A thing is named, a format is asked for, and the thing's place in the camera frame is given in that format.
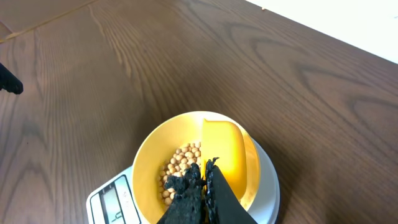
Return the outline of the yellow measuring scoop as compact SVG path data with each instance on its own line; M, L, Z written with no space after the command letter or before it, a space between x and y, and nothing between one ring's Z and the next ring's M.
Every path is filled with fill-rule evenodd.
M229 121L204 120L201 129L201 175L206 163L217 158L219 167L235 197L241 200L246 192L247 166L241 130Z

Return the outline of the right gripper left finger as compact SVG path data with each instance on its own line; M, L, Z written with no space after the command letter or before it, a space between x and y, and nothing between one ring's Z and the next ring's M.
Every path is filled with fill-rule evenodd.
M185 170L183 177L172 175L167 179L165 187L173 188L175 195L157 224L201 224L204 222L205 203L202 199L202 188L205 184L200 175L200 168L194 163Z

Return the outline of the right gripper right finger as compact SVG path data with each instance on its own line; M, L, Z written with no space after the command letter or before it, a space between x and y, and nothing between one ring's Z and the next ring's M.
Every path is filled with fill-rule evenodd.
M257 224L235 197L220 168L215 164L217 159L209 159L205 168L208 223Z

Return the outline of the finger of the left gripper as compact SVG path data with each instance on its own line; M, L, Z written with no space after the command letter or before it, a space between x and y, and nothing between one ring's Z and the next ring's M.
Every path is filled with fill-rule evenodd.
M20 95L23 91L22 82L0 63L0 87L9 93Z

